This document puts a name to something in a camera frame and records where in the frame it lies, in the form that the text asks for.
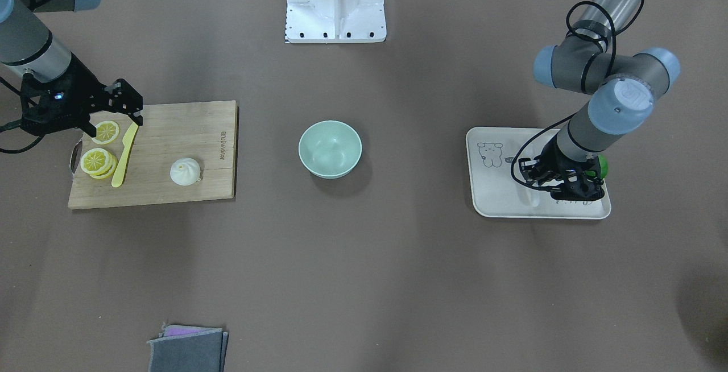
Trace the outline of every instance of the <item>lemon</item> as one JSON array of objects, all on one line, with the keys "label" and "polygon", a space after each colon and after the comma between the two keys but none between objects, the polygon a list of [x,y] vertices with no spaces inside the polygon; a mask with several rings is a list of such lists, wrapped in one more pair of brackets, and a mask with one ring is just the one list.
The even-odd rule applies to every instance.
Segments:
[{"label": "lemon", "polygon": [[106,173],[111,169],[111,154],[101,147],[86,152],[81,157],[81,170],[90,175]]},{"label": "lemon", "polygon": [[96,137],[92,137],[96,144],[109,144],[119,136],[119,124],[115,121],[102,121],[96,125]]},{"label": "lemon", "polygon": [[106,173],[100,173],[98,175],[91,175],[94,179],[102,180],[102,179],[108,179],[114,174],[114,171],[117,169],[117,164],[119,163],[119,160],[117,160],[114,155],[111,155],[111,167],[109,167],[109,170]]}]

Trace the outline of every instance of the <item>yellow knife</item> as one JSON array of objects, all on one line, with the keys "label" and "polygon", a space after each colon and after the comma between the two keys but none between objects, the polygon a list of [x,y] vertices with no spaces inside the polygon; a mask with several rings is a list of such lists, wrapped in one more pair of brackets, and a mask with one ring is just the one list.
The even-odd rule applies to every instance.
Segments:
[{"label": "yellow knife", "polygon": [[122,157],[119,157],[119,164],[117,170],[114,172],[114,177],[111,178],[111,187],[119,187],[124,183],[124,177],[127,174],[127,165],[129,164],[129,153],[132,151],[132,144],[134,144],[134,138],[139,130],[137,123],[132,122],[127,132],[124,133],[122,144],[124,144],[124,151]]}]

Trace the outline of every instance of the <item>cutting board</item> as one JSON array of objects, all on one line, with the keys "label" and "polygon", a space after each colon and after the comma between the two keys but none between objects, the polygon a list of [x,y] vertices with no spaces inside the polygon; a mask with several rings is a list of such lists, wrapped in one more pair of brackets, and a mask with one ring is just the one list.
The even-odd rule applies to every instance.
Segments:
[{"label": "cutting board", "polygon": [[[68,199],[70,209],[139,206],[231,199],[235,195],[237,156],[237,103],[175,103],[147,105],[144,125],[134,141],[124,184],[111,187],[111,178],[96,180],[76,170]],[[132,121],[119,113],[99,112],[91,123],[115,121],[121,132],[110,144],[99,146],[84,134],[80,158],[94,147],[102,147],[120,157],[122,137]],[[200,163],[202,180],[180,186],[169,178],[172,163],[191,157]]]}]

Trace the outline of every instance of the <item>mint green bowl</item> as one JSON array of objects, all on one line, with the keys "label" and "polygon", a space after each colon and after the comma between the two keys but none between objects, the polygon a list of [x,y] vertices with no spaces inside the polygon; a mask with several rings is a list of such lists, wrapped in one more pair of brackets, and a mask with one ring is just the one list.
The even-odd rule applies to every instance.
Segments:
[{"label": "mint green bowl", "polygon": [[307,128],[299,141],[304,166],[324,179],[338,179],[351,172],[362,156],[359,134],[346,123],[323,121]]}]

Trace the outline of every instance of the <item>gray cloth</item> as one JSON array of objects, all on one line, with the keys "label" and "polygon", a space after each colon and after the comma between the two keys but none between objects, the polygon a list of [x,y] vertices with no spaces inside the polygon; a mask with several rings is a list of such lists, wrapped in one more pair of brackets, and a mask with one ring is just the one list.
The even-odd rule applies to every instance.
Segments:
[{"label": "gray cloth", "polygon": [[149,372],[223,372],[228,333],[169,325],[151,345]]}]

